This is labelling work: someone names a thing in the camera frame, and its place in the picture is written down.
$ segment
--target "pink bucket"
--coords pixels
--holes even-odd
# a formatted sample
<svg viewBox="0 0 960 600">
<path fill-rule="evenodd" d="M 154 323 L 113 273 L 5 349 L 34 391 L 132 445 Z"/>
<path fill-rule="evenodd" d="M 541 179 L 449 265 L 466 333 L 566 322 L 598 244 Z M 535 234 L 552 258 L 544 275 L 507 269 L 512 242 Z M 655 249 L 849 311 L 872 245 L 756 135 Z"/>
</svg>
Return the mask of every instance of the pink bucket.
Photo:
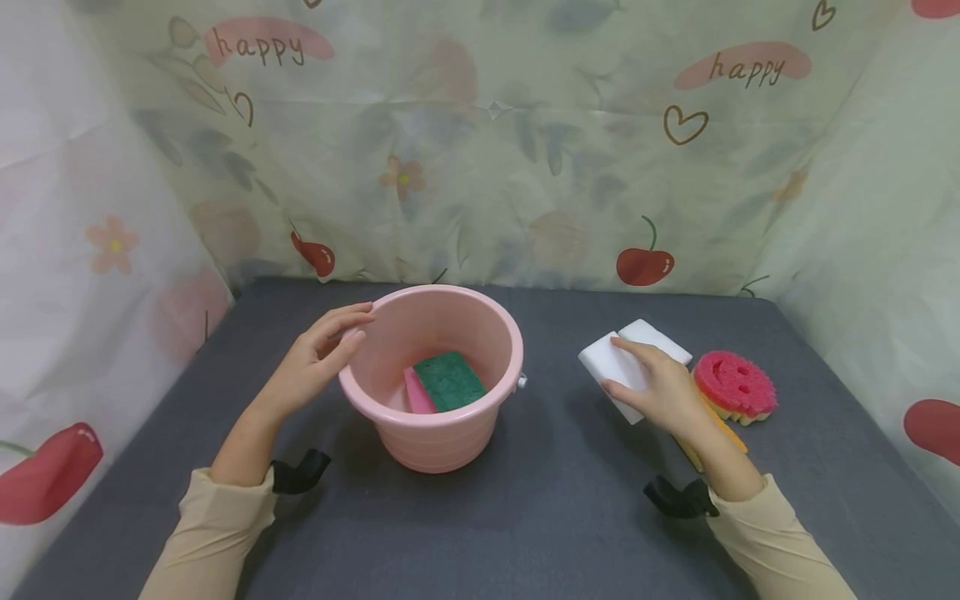
<svg viewBox="0 0 960 600">
<path fill-rule="evenodd" d="M 500 403 L 517 387 L 523 339 L 514 318 L 483 294 L 453 285 L 422 285 L 373 303 L 367 341 L 340 372 L 350 403 L 373 421 L 402 465 L 446 473 L 487 447 Z M 459 351 L 487 394 L 455 411 L 409 412 L 403 370 L 435 354 Z"/>
</svg>

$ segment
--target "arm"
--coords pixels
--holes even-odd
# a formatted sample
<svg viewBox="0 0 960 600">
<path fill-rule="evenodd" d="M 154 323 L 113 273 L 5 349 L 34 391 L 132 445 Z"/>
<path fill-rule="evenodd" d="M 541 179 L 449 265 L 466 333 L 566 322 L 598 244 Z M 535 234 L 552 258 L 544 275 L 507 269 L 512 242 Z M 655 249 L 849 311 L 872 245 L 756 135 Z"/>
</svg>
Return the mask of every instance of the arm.
<svg viewBox="0 0 960 600">
<path fill-rule="evenodd" d="M 230 430 L 209 469 L 198 469 L 180 502 L 140 600 L 231 600 L 243 562 L 274 521 L 270 455 L 283 422 L 319 394 L 360 349 L 364 334 L 338 334 L 373 320 L 369 303 L 323 315 L 290 347 Z"/>
<path fill-rule="evenodd" d="M 847 582 L 797 520 L 770 475 L 716 426 L 686 368 L 651 346 L 613 338 L 650 371 L 650 389 L 636 392 L 615 381 L 607 392 L 654 424 L 687 441 L 700 456 L 710 497 L 720 512 L 707 519 L 717 540 L 747 572 L 760 598 L 853 598 Z"/>
</svg>

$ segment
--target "black clip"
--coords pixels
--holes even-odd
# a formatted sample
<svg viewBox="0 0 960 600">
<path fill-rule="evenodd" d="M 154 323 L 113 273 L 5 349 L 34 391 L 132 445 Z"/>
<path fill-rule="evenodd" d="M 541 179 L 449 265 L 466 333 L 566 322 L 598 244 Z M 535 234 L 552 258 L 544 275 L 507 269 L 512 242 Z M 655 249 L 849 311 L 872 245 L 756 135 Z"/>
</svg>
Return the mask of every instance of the black clip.
<svg viewBox="0 0 960 600">
<path fill-rule="evenodd" d="M 643 488 L 650 501 L 661 513 L 673 518 L 695 518 L 697 516 L 720 516 L 717 507 L 710 501 L 709 488 L 703 479 L 690 482 L 681 492 L 673 487 L 662 475 L 657 475 Z"/>
<path fill-rule="evenodd" d="M 330 457 L 319 450 L 310 448 L 303 460 L 293 468 L 283 461 L 273 461 L 274 493 L 296 494 L 313 490 L 330 464 Z"/>
</svg>

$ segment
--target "hand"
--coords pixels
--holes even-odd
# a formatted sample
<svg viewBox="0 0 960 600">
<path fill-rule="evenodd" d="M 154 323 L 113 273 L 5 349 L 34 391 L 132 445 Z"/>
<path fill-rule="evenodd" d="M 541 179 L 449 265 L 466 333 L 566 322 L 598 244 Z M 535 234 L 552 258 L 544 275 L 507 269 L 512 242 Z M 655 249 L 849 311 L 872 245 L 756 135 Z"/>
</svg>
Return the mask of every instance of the hand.
<svg viewBox="0 0 960 600">
<path fill-rule="evenodd" d="M 646 365 L 650 377 L 649 387 L 643 392 L 605 379 L 601 385 L 607 394 L 633 406 L 653 424 L 668 433 L 687 441 L 715 429 L 709 410 L 700 401 L 700 392 L 686 367 L 670 358 L 659 348 L 635 344 L 623 338 L 611 338 L 614 346 L 630 352 L 636 360 Z"/>
<path fill-rule="evenodd" d="M 370 302 L 331 310 L 313 323 L 290 346 L 274 374 L 253 400 L 258 414 L 284 420 L 322 392 L 363 344 L 366 334 L 357 331 L 341 339 L 340 333 L 374 320 Z"/>
</svg>

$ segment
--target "person's left hand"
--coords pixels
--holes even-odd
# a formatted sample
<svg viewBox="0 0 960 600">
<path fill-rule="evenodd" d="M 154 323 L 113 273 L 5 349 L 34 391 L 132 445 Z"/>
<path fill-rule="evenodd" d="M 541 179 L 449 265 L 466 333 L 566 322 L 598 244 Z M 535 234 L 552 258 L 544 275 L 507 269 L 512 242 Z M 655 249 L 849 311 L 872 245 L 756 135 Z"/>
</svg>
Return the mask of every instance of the person's left hand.
<svg viewBox="0 0 960 600">
<path fill-rule="evenodd" d="M 285 420 L 324 390 L 363 344 L 357 331 L 341 339 L 351 327 L 374 320 L 370 302 L 336 308 L 324 314 L 290 346 L 274 374 L 251 404 L 256 412 Z"/>
</svg>

